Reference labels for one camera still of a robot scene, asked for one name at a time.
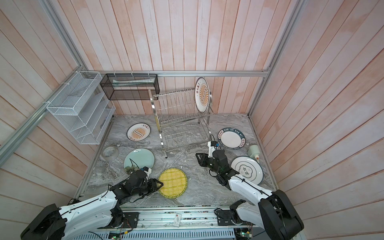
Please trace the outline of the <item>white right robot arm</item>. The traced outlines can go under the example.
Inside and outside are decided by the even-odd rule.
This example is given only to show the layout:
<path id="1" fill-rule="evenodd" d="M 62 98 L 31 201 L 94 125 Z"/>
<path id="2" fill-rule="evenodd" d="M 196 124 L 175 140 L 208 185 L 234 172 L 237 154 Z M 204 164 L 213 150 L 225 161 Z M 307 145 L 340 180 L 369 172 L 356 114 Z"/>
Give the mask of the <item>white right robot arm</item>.
<path id="1" fill-rule="evenodd" d="M 285 192 L 270 191 L 246 180 L 232 169 L 223 150 L 197 153 L 201 167 L 214 172 L 219 184 L 245 200 L 230 206 L 230 219 L 235 224 L 249 222 L 263 228 L 272 240 L 290 240 L 304 229 L 304 223 Z"/>

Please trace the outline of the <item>large orange sunburst plate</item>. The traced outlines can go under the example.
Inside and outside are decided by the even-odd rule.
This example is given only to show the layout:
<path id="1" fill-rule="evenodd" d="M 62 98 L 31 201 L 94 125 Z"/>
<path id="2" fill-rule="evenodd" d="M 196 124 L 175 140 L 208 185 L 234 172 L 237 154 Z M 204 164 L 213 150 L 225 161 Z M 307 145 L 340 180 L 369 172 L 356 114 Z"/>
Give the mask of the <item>large orange sunburst plate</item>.
<path id="1" fill-rule="evenodd" d="M 200 113 L 206 112 L 209 108 L 211 97 L 209 85 L 205 78 L 200 77 L 197 79 L 194 94 L 197 110 Z"/>

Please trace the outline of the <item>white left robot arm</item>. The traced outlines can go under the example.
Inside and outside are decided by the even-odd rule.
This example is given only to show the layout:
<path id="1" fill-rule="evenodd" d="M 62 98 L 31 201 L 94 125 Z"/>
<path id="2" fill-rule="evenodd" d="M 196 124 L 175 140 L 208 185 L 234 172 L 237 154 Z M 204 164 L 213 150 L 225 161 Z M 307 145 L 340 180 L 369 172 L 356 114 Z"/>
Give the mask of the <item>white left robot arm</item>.
<path id="1" fill-rule="evenodd" d="M 149 173 L 147 167 L 139 169 L 102 194 L 75 204 L 46 206 L 23 230 L 20 238 L 71 240 L 98 228 L 122 227 L 125 216 L 121 205 L 134 196 L 143 199 L 163 187 L 164 184 L 159 180 L 149 178 Z"/>

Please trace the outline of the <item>yellow woven plate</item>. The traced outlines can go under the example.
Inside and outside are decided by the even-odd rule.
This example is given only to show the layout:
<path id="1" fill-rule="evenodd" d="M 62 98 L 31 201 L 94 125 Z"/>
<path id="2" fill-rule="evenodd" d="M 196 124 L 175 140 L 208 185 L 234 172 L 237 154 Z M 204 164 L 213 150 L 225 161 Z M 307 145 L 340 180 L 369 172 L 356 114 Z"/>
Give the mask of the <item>yellow woven plate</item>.
<path id="1" fill-rule="evenodd" d="M 158 180 L 164 185 L 159 189 L 160 194 L 167 199 L 180 197 L 187 189 L 188 180 L 185 173 L 177 168 L 164 170 Z"/>

